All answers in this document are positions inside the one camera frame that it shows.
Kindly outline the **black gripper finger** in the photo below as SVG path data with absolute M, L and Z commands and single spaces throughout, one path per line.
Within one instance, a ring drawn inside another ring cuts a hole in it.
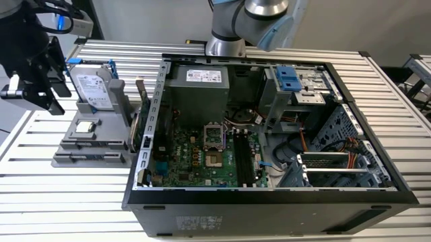
M 64 115 L 53 93 L 65 97 L 64 78 L 29 75 L 19 80 L 19 105 L 31 110 L 47 110 L 52 115 Z
M 63 73 L 65 71 L 64 55 L 57 37 L 55 36 L 49 36 L 47 56 L 49 64 L 48 79 L 51 82 L 51 87 L 53 88 L 59 97 L 71 97 L 71 91 L 67 87 Z

